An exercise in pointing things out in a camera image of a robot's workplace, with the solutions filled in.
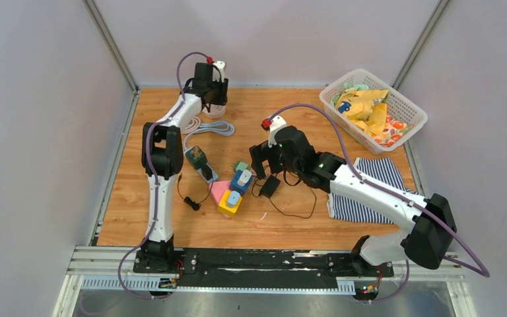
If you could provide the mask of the white USB charger plug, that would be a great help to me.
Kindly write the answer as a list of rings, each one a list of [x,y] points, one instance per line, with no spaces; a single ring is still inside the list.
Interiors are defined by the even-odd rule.
[[[243,170],[240,177],[237,180],[237,184],[240,186],[246,186],[250,183],[252,179],[252,173],[250,170]]]

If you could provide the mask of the round pink power socket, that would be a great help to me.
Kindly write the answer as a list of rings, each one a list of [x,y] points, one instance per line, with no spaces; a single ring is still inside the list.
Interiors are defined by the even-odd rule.
[[[203,110],[202,110],[202,113],[204,114],[204,116],[206,118],[209,118],[209,119],[219,119],[221,117],[223,117],[226,113],[226,106],[220,106],[220,105],[209,105],[209,106],[206,106]]]

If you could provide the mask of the black power adapter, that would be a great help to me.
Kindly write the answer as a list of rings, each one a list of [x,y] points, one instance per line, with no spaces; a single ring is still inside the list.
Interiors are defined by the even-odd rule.
[[[276,176],[270,175],[261,186],[259,194],[264,197],[271,198],[276,192],[280,183],[281,181]]]

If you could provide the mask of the blue cube power socket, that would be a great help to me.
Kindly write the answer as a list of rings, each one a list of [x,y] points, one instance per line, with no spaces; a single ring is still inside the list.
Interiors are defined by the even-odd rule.
[[[230,181],[229,190],[238,192],[241,196],[245,194],[252,182],[253,176],[250,170],[237,170]]]

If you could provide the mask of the light blue power strip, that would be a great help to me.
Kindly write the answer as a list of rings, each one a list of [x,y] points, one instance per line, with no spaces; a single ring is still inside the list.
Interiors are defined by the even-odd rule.
[[[212,167],[209,164],[200,167],[199,169],[197,169],[197,172],[208,184],[212,184],[213,182],[216,182],[219,179],[219,175],[212,169]]]

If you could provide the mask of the light blue small charger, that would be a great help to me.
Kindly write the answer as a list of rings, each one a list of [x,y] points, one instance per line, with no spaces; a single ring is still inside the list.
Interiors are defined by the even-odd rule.
[[[226,199],[226,206],[229,208],[234,208],[240,202],[242,196],[237,191],[229,191],[228,197]]]

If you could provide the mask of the dark green cube socket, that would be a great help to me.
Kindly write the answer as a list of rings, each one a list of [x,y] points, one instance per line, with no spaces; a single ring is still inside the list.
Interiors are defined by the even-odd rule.
[[[199,146],[188,148],[184,153],[188,163],[192,165],[195,170],[199,170],[208,164],[205,152]]]

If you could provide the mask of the yellow cube power socket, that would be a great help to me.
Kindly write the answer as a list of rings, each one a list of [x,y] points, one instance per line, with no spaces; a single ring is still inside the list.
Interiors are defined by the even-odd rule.
[[[226,190],[219,204],[218,211],[225,217],[234,218],[242,202],[242,196],[237,191]]]

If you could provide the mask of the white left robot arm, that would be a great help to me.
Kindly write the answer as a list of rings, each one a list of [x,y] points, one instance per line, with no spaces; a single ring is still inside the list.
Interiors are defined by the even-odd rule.
[[[173,107],[156,122],[143,127],[141,160],[149,182],[147,233],[136,258],[139,264],[161,273],[176,264],[172,200],[176,178],[184,163],[182,129],[202,110],[225,106],[228,97],[226,63],[198,62]]]

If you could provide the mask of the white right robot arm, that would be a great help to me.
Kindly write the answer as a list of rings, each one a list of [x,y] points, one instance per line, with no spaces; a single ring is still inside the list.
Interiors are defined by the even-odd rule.
[[[393,234],[363,236],[352,249],[352,270],[368,275],[389,261],[411,260],[438,269],[456,233],[456,223],[448,200],[439,194],[430,198],[389,186],[353,168],[345,158],[318,152],[305,134],[286,126],[265,141],[249,148],[252,167],[265,177],[264,162],[273,173],[291,172],[308,187],[338,194],[385,216],[400,229]]]

